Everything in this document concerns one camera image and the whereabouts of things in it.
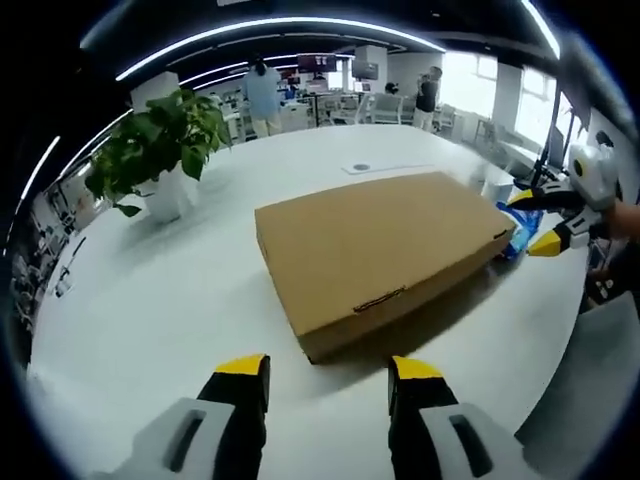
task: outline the box flap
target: box flap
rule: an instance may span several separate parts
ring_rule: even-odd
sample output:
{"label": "box flap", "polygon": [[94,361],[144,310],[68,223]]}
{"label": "box flap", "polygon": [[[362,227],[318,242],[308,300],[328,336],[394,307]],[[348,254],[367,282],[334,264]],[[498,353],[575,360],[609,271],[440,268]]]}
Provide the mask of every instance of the box flap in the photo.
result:
{"label": "box flap", "polygon": [[297,336],[402,295],[513,229],[443,173],[326,190],[260,208],[255,217]]}

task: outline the green leaves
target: green leaves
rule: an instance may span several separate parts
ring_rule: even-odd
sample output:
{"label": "green leaves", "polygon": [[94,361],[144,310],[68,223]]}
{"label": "green leaves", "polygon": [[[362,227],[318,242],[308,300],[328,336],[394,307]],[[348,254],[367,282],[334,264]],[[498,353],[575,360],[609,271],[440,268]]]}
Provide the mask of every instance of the green leaves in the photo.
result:
{"label": "green leaves", "polygon": [[[138,185],[157,180],[180,160],[185,174],[199,180],[209,153],[221,144],[231,146],[222,112],[208,97],[178,89],[148,101],[147,107],[146,112],[123,119],[94,154],[94,168],[85,184],[96,199],[138,194]],[[114,206],[127,216],[140,211],[134,206]]]}
{"label": "green leaves", "polygon": [[133,217],[140,210],[142,210],[141,208],[138,208],[134,205],[121,205],[119,203],[114,203],[113,206],[124,213],[127,217]]}

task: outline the potted plant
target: potted plant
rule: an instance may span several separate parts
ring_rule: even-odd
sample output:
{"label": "potted plant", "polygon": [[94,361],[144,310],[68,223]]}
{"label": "potted plant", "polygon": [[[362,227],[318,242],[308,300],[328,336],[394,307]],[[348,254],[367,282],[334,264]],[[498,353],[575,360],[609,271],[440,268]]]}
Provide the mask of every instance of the potted plant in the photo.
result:
{"label": "potted plant", "polygon": [[166,222],[179,217],[185,203],[193,203],[189,181],[200,180],[209,154],[230,146],[231,137],[220,109],[190,90],[150,100],[147,107],[113,130],[91,159],[85,185],[96,200],[107,197],[127,217],[141,209],[120,200],[142,197],[151,215]]}

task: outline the light blue shirt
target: light blue shirt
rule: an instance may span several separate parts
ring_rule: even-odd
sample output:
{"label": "light blue shirt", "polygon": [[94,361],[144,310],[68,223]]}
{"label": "light blue shirt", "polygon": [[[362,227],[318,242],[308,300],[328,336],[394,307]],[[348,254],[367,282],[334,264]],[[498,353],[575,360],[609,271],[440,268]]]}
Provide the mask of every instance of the light blue shirt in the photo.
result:
{"label": "light blue shirt", "polygon": [[254,68],[247,72],[242,79],[242,92],[249,100],[252,117],[264,120],[280,111],[279,81],[280,74],[273,68],[267,68],[263,76]]}

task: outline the brown cardboard box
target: brown cardboard box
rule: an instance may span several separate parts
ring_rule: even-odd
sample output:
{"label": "brown cardboard box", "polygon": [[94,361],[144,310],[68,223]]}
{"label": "brown cardboard box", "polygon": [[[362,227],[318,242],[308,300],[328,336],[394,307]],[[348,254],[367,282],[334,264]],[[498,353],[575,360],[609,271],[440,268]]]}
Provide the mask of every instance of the brown cardboard box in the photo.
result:
{"label": "brown cardboard box", "polygon": [[313,361],[468,277],[514,229],[443,173],[326,190],[260,208],[255,218],[280,301]]}

